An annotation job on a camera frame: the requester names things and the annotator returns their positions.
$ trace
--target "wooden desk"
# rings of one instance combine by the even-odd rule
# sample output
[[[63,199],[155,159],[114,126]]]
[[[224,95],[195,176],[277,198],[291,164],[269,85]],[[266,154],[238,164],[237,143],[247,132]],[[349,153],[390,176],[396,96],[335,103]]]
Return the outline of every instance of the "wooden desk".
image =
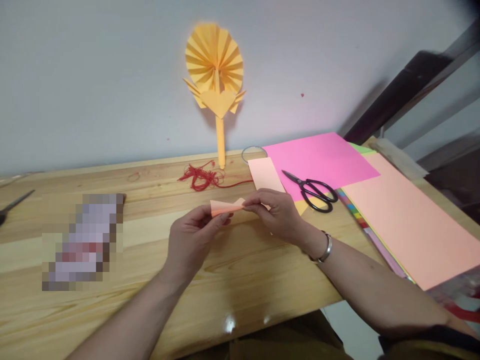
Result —
[[[63,359],[138,291],[163,265],[171,223],[210,199],[233,202],[255,190],[190,189],[178,182],[184,167],[215,154],[40,173],[0,188],[0,206],[30,189],[0,227],[0,358]],[[239,151],[227,153],[225,184],[248,180]],[[480,238],[480,227],[438,191],[416,185]],[[117,281],[96,291],[41,288],[42,194],[126,193],[123,254]],[[329,214],[308,208],[303,218],[382,263],[341,204]],[[297,317],[341,300],[321,271],[296,247],[283,243],[254,214],[236,213],[216,239],[204,267],[180,299],[152,358],[173,359]]]

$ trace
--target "green paper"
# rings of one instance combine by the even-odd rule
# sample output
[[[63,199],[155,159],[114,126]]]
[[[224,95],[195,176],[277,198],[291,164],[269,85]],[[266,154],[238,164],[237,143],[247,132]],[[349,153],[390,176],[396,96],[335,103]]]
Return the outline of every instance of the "green paper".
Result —
[[[375,150],[373,150],[369,147],[360,146],[360,145],[357,145],[357,144],[354,144],[354,143],[351,143],[351,142],[349,142],[349,144],[362,155],[363,154],[375,154],[376,153]]]

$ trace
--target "paper fan handle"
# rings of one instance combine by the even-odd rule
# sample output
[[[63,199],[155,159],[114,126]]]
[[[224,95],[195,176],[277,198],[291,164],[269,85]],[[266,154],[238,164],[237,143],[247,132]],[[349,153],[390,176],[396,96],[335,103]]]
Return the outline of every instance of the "paper fan handle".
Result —
[[[216,120],[216,145],[218,148],[218,164],[220,169],[225,169],[225,135],[224,120],[215,116]]]
[[[215,76],[213,78],[213,87],[217,95],[220,95],[220,74],[219,70],[215,69]],[[216,146],[218,149],[218,164],[220,169],[225,169],[225,132],[224,120],[215,116],[216,122]]]

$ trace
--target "bangle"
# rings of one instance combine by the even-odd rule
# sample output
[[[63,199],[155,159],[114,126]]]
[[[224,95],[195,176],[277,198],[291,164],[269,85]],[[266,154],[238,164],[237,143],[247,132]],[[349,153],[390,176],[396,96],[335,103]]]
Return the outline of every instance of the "bangle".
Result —
[[[330,252],[332,251],[332,237],[330,236],[330,234],[328,232],[325,232],[323,230],[320,230],[322,233],[324,233],[326,235],[326,238],[328,239],[328,246],[326,247],[326,250],[325,252],[323,253],[322,256],[320,256],[318,259],[314,259],[312,258],[310,255],[308,255],[308,257],[310,258],[310,260],[316,264],[318,263],[324,263],[325,260],[327,260],[327,258],[329,257],[330,255]]]

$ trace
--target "paper heart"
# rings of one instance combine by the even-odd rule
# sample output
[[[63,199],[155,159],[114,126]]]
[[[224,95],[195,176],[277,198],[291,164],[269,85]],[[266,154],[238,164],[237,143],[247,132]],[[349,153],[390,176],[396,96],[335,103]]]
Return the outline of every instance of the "paper heart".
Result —
[[[220,119],[224,118],[236,97],[231,91],[222,91],[217,94],[214,90],[208,90],[200,94],[201,101]]]

